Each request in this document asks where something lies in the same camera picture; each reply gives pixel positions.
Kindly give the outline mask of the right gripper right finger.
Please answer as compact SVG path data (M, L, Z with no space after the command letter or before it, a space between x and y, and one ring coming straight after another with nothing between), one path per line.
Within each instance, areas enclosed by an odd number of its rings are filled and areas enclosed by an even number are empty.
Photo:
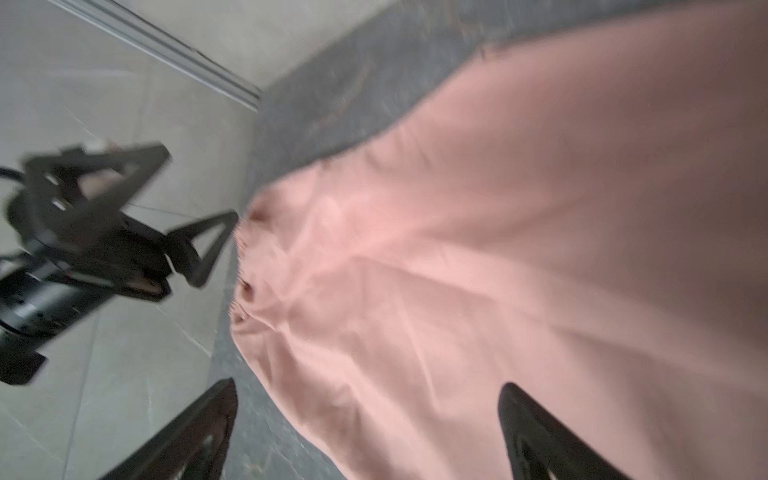
M626 476L514 383L498 417L515 479L624 479Z

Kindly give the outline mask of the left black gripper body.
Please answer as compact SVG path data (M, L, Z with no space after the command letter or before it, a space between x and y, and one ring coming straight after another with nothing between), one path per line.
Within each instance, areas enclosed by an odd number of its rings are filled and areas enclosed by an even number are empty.
M19 252L2 256L1 380L28 384L45 366L41 349L115 297L160 302L172 269L161 232L119 214L118 223L77 256Z

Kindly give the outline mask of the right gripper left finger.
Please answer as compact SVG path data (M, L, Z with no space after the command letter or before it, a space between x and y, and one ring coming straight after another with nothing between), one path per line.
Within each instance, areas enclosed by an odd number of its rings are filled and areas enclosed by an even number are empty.
M216 382L102 479L220 479L237 410L235 381Z

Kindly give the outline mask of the pink shorts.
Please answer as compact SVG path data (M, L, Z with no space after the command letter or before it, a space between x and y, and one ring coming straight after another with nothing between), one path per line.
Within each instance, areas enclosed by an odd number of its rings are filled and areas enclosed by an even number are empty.
M519 385L633 479L767 475L767 5L481 53L283 177L231 334L355 479L507 479Z

